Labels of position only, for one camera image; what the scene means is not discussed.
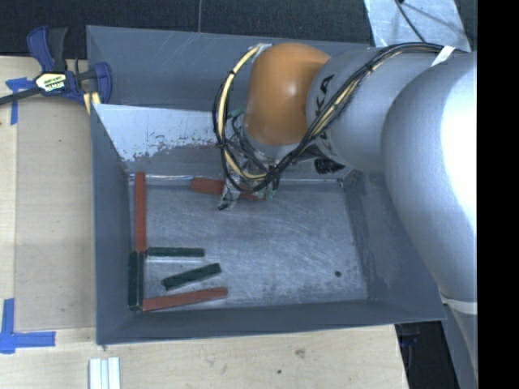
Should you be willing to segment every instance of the bin floor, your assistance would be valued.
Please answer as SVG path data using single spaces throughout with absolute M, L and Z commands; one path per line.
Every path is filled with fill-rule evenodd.
M 132 182 L 129 188 L 133 198 Z M 273 200 L 243 199 L 224 211 L 217 210 L 219 196 L 193 192 L 186 179 L 148 175 L 146 195 L 148 247 L 201 247 L 206 254 L 148 257 L 145 298 L 220 286 L 229 289 L 225 300 L 176 310 L 367 298 L 337 181 L 282 182 Z M 210 263 L 219 263 L 222 273 L 169 292 L 161 285 L 167 276 Z

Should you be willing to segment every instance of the black floor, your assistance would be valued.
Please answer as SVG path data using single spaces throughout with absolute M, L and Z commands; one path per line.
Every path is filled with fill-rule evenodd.
M 477 49 L 477 1 L 455 0 Z M 66 58 L 86 58 L 85 26 L 280 36 L 371 43 L 362 0 L 0 0 L 0 53 L 28 55 L 41 25 L 70 29 Z M 411 389 L 457 389 L 439 323 L 397 326 Z

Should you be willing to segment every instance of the cable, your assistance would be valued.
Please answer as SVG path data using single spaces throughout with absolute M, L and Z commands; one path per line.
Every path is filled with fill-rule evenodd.
M 397 5 L 398 10 L 400 11 L 401 15 L 404 17 L 407 24 L 410 26 L 411 29 L 413 29 L 413 32 L 418 37 L 418 39 L 423 43 L 427 43 L 426 40 L 423 38 L 423 36 L 420 34 L 420 32 L 417 30 L 417 28 L 411 23 L 411 21 L 409 20 L 409 17 L 407 17 L 407 14 L 404 12 L 404 9 L 402 9 L 400 2 L 398 2 L 398 0 L 394 0 L 394 2 Z
M 339 90 L 332 96 L 322 109 L 322 113 L 309 125 L 306 134 L 303 136 L 299 145 L 289 154 L 284 156 L 276 165 L 268 168 L 255 156 L 253 148 L 244 139 L 238 128 L 235 126 L 236 117 L 231 121 L 234 134 L 230 139 L 225 136 L 225 124 L 228 117 L 228 98 L 229 89 L 234 77 L 243 65 L 255 56 L 260 50 L 260 45 L 249 49 L 238 61 L 236 66 L 229 72 L 223 85 L 217 93 L 212 111 L 213 127 L 217 137 L 218 147 L 221 149 L 221 161 L 224 168 L 225 178 L 239 191 L 246 193 L 258 193 L 272 183 L 275 190 L 279 185 L 280 176 L 283 171 L 300 156 L 321 134 L 323 134 L 342 114 L 349 103 L 353 100 L 355 93 L 362 84 L 363 80 L 371 73 L 376 71 L 389 59 L 402 53 L 434 52 L 442 50 L 442 46 L 429 43 L 404 43 L 391 45 L 381 49 L 368 63 L 353 73 L 344 82 Z M 247 163 L 254 165 L 258 173 L 246 171 L 238 164 L 232 149 L 239 152 L 247 159 Z M 244 185 L 237 183 L 230 173 L 233 170 L 243 181 Z

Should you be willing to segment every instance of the clamp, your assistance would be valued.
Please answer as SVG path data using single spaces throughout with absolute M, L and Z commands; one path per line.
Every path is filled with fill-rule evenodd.
M 98 62 L 92 70 L 80 74 L 76 61 L 75 73 L 69 71 L 63 58 L 63 42 L 67 32 L 67 28 L 41 26 L 28 34 L 29 52 L 40 64 L 41 73 L 32 81 L 34 84 L 32 88 L 0 98 L 0 105 L 36 94 L 61 96 L 80 105 L 85 105 L 87 94 L 81 88 L 80 82 L 93 78 L 97 79 L 99 100 L 102 103 L 108 102 L 112 93 L 109 65 L 105 62 Z

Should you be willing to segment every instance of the blue tape strip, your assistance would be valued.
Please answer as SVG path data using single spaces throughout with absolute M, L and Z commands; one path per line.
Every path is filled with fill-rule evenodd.
M 7 87 L 13 91 L 13 93 L 17 93 L 20 90 L 24 89 L 32 89 L 35 88 L 36 85 L 33 81 L 27 78 L 15 78 L 8 79 L 6 81 Z M 18 122 L 18 101 L 14 101 L 11 106 L 11 125 L 13 126 Z
M 17 348 L 52 347 L 56 340 L 56 331 L 37 331 L 15 333 L 15 299 L 3 302 L 2 331 L 0 332 L 0 353 L 12 354 Z

